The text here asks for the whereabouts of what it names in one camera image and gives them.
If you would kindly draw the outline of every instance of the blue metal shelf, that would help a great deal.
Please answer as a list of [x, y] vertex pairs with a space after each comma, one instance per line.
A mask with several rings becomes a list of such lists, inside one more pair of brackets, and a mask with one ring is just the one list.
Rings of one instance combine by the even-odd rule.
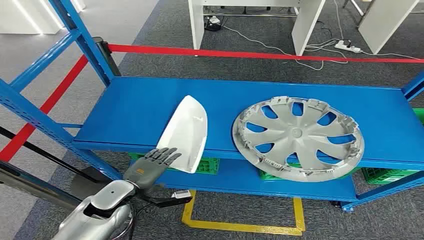
[[[335, 200], [341, 201], [343, 210], [352, 211], [424, 185], [424, 171], [358, 196], [350, 177], [315, 183], [262, 181], [257, 169], [237, 151], [231, 135], [236, 116], [252, 104], [275, 96], [319, 99], [360, 124], [366, 145], [360, 167], [424, 170], [424, 128], [408, 103], [424, 91], [424, 71], [402, 89], [115, 76], [109, 49], [93, 41], [71, 1], [49, 2], [69, 34], [12, 84], [0, 79], [0, 103], [113, 180], [121, 179], [121, 174], [90, 150], [143, 153], [154, 148], [178, 103], [192, 95], [208, 114], [204, 155], [223, 160], [218, 175], [168, 171], [158, 180], [168, 187]], [[55, 122], [19, 93], [73, 41], [107, 87], [76, 137], [63, 127], [78, 128], [79, 124]]]
[[401, 89], [149, 77], [116, 77], [72, 142], [81, 149], [152, 149], [184, 96], [206, 109], [204, 155], [244, 159], [231, 128], [248, 106], [274, 96], [319, 99], [352, 116], [365, 139], [362, 167], [424, 169], [424, 128]]
[[221, 159], [217, 175], [166, 171], [156, 183], [165, 184], [167, 188], [211, 192], [346, 202], [357, 200], [355, 186], [350, 176], [324, 182], [264, 181], [255, 166], [247, 160], [240, 159]]

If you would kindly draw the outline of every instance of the hubcap center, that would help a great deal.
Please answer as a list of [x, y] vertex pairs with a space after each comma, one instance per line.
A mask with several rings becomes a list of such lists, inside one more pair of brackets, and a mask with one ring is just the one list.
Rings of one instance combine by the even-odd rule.
[[300, 128], [293, 128], [291, 130], [291, 135], [294, 138], [298, 139], [298, 138], [302, 137], [302, 130]]

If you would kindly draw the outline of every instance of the red rope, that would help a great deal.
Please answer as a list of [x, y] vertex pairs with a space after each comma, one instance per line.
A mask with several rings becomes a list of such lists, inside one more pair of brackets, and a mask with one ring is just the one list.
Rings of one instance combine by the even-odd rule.
[[309, 60], [309, 61], [338, 61], [338, 62], [364, 62], [364, 63], [410, 63], [424, 64], [424, 59], [412, 58], [344, 58], [330, 56], [291, 56], [275, 53], [245, 52], [245, 51], [217, 51], [190, 49], [181, 47], [162, 46], [132, 46], [109, 44], [112, 52], [139, 53], [139, 54], [164, 54], [164, 55], [186, 55], [186, 56], [208, 56], [225, 58], [250, 58], [250, 59], [284, 59], [284, 60]]
[[[54, 92], [47, 98], [44, 104], [40, 107], [40, 110], [48, 114], [50, 110], [55, 106], [59, 99], [64, 95], [65, 91], [69, 88], [72, 82], [77, 78], [78, 74], [87, 65], [87, 58], [82, 55], [79, 60], [75, 63], [72, 69], [68, 72], [62, 82], [57, 86]], [[36, 128], [31, 124], [27, 123], [23, 128], [16, 134], [16, 136], [10, 140], [10, 142], [0, 151], [0, 160], [9, 162], [16, 152], [22, 147], [27, 141]]]

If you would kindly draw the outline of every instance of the robot finger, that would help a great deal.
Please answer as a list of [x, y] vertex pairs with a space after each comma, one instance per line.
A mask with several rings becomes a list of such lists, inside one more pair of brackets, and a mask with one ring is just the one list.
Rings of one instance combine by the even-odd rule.
[[168, 149], [169, 148], [167, 148], [167, 147], [164, 147], [164, 148], [161, 148], [161, 149], [159, 149], [159, 151], [156, 151], [154, 154], [153, 154], [153, 156], [152, 156], [152, 158], [154, 158], [154, 159], [158, 159], [164, 152], [166, 152], [166, 151], [168, 151]]
[[162, 155], [157, 159], [160, 162], [159, 164], [165, 162], [165, 160], [176, 150], [177, 150], [177, 148], [173, 147], [173, 148], [168, 149], [168, 151], [162, 153]]
[[168, 159], [164, 162], [164, 164], [165, 164], [166, 166], [171, 165], [171, 164], [173, 163], [173, 161], [174, 161], [175, 159], [179, 158], [181, 155], [182, 155], [181, 153], [175, 153], [174, 155], [172, 155], [171, 157], [169, 157], [169, 158], [168, 158]]
[[154, 153], [156, 153], [159, 149], [155, 148], [151, 151], [149, 151], [148, 153], [146, 153], [146, 155], [144, 155], [144, 158], [148, 159], [150, 158]]

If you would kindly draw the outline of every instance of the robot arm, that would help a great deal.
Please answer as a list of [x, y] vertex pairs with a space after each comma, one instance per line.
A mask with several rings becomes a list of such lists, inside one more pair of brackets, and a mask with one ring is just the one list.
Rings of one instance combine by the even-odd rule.
[[163, 208], [190, 202], [189, 191], [175, 192], [171, 198], [145, 195], [159, 176], [181, 153], [176, 148], [154, 149], [138, 159], [123, 175], [124, 180], [114, 180], [98, 193], [84, 199], [60, 224], [53, 240], [108, 240], [132, 214], [129, 200], [138, 196]]

